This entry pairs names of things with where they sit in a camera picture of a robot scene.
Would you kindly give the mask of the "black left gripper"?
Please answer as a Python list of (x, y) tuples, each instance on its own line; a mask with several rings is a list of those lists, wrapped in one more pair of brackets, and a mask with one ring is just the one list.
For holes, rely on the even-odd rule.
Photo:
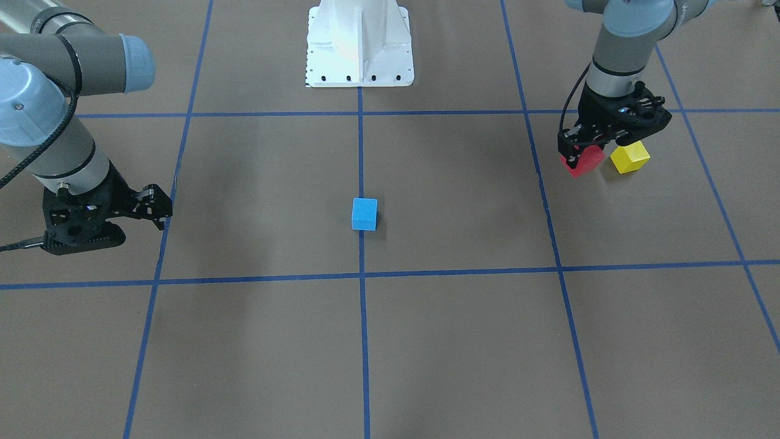
[(604, 151), (609, 137), (605, 131), (611, 128), (613, 131), (628, 131), (631, 127), (627, 117), (619, 114), (619, 109), (625, 106), (633, 97), (634, 87), (630, 87), (629, 94), (622, 96), (604, 96), (594, 91), (586, 82), (578, 102), (578, 116), (576, 126), (571, 129), (562, 129), (558, 132), (558, 153), (565, 156), (569, 165), (574, 168), (581, 147), (597, 145)]

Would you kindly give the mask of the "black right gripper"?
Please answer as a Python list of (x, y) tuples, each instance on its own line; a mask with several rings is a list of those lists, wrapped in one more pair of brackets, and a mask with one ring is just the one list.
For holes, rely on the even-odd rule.
[(140, 191), (128, 186), (125, 178), (111, 162), (108, 171), (110, 191), (110, 217), (126, 217), (148, 220), (158, 228), (165, 229), (165, 221), (173, 216), (172, 198), (158, 184), (149, 184)]

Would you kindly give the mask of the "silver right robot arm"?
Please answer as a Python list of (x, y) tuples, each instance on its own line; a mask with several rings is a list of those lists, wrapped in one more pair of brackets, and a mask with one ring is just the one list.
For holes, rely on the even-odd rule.
[(8, 186), (29, 172), (43, 186), (50, 230), (98, 232), (110, 218), (163, 229), (172, 201), (159, 186), (134, 191), (76, 116), (81, 97), (128, 94), (153, 86), (147, 43), (110, 34), (60, 1), (3, 1), (2, 148), (16, 166)]

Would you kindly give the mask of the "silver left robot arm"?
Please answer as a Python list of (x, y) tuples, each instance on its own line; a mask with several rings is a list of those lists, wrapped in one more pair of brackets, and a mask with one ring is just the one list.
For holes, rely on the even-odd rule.
[(568, 1), (599, 14), (602, 27), (587, 68), (573, 127), (558, 128), (558, 154), (574, 177), (590, 172), (610, 142), (627, 146), (665, 129), (672, 115), (665, 98), (641, 80), (655, 45), (701, 16), (712, 1)]

